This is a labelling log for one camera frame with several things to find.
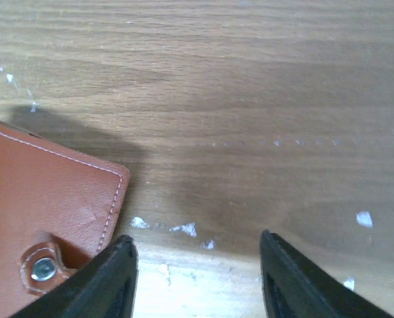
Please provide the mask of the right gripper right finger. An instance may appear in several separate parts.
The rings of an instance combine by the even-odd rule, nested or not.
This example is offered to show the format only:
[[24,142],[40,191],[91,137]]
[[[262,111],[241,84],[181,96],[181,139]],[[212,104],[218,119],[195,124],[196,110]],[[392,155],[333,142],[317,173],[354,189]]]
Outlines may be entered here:
[[343,286],[276,233],[261,233],[260,258],[268,317],[391,316]]

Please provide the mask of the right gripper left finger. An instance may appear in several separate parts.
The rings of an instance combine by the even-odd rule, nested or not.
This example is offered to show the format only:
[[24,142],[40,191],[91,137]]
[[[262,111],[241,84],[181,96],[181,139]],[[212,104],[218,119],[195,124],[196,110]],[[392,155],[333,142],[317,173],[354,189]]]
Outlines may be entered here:
[[26,291],[36,299],[14,317],[132,317],[138,252],[122,235],[79,269],[66,268],[59,246],[39,243],[20,269]]

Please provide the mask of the brown leather card holder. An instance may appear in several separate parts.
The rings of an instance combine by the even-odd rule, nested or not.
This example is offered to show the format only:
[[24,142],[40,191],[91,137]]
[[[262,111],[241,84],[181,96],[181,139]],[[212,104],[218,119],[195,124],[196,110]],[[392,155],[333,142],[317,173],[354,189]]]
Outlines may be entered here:
[[0,317],[65,282],[111,241],[129,171],[0,121]]

